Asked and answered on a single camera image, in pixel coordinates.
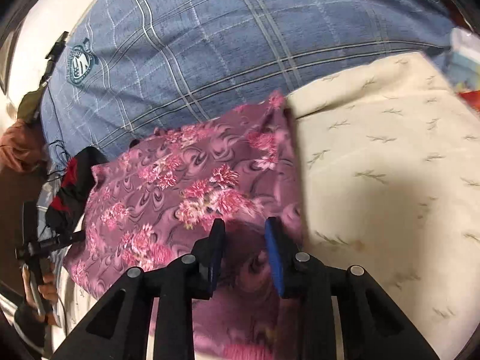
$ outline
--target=brown cloth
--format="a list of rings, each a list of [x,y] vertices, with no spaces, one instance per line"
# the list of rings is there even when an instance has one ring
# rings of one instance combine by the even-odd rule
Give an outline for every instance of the brown cloth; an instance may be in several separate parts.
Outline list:
[[[42,126],[23,119],[10,126],[0,138],[0,162],[19,173],[29,173],[44,164]]]

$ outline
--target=pink floral fabric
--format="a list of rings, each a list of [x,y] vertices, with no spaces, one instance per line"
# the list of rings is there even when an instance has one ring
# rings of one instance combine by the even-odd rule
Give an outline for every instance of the pink floral fabric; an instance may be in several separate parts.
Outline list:
[[[131,266],[162,268],[226,223],[221,277],[209,301],[193,302],[197,351],[271,359],[282,306],[263,236],[269,216],[301,243],[299,181],[284,98],[273,93],[219,119],[156,130],[117,160],[92,168],[86,243],[64,266],[99,298]]]

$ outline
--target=black and red fabric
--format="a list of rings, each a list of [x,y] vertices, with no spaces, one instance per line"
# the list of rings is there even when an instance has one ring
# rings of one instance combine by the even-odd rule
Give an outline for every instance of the black and red fabric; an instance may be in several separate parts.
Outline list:
[[[93,146],[86,147],[68,162],[60,190],[46,210],[49,228],[57,234],[73,232],[95,185],[92,166],[105,162],[105,156]]]

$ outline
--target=brown surface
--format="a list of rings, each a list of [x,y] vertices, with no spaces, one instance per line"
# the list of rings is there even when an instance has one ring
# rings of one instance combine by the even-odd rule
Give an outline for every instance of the brown surface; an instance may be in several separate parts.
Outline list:
[[[19,174],[0,164],[0,280],[23,294],[22,275],[15,259],[15,247],[22,243],[22,204],[37,201],[42,178]]]

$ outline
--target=person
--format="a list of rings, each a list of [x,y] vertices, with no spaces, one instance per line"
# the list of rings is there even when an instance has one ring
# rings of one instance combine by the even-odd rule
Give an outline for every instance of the person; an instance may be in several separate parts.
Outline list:
[[[53,270],[53,264],[50,265],[50,270]],[[38,291],[43,298],[55,304],[58,301],[58,293],[55,276],[51,271],[43,276],[44,285],[38,286]],[[38,315],[30,288],[30,272],[26,266],[22,268],[22,277],[25,298],[13,316],[13,327],[30,355],[37,360],[41,359],[44,353],[46,327],[56,326],[56,322],[52,311],[46,315]]]

